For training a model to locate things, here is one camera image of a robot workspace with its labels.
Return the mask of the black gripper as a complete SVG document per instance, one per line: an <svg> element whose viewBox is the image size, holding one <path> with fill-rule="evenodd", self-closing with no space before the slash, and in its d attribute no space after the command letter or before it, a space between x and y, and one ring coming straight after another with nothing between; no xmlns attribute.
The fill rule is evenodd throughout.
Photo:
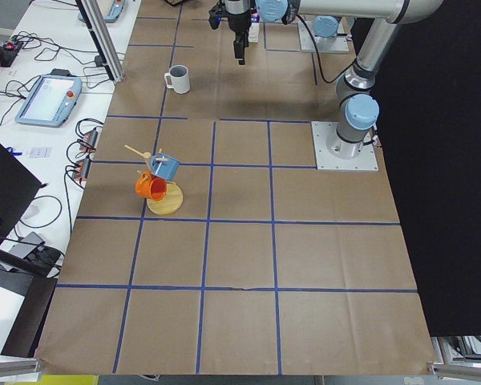
<svg viewBox="0 0 481 385"><path fill-rule="evenodd" d="M208 22L213 30L219 27L220 20L226 18L230 30L236 33L233 49L239 65L245 65L245 49L249 46L247 33L251 26L252 10L253 1L225 0L218 1L208 12Z"/></svg>

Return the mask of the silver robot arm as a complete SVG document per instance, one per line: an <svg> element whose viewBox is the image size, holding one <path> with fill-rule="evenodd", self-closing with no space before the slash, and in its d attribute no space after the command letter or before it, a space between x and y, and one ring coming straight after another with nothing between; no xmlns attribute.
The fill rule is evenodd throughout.
<svg viewBox="0 0 481 385"><path fill-rule="evenodd" d="M402 24L421 21L433 14L441 1L219 1L208 12L209 24L217 29L226 19L235 33L233 49L240 65L245 64L249 45L251 16L258 13L265 21L291 23L302 14L372 18L372 27L356 59L336 82L339 107L342 110L337 127L329 134L326 147L340 159L357 157L367 132L380 112L378 102L370 96L382 61Z"/></svg>

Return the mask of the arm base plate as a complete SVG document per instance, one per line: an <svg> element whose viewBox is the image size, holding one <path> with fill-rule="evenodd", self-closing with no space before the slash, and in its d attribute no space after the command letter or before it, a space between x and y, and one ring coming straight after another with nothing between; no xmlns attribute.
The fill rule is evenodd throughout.
<svg viewBox="0 0 481 385"><path fill-rule="evenodd" d="M312 121L312 137L318 171L377 172L374 146L367 144L370 134L362 142L350 144L337 133L338 122Z"/></svg>
<svg viewBox="0 0 481 385"><path fill-rule="evenodd" d="M301 51L314 52L314 44L320 53L347 54L347 33L340 17L318 15L312 21L298 23Z"/></svg>

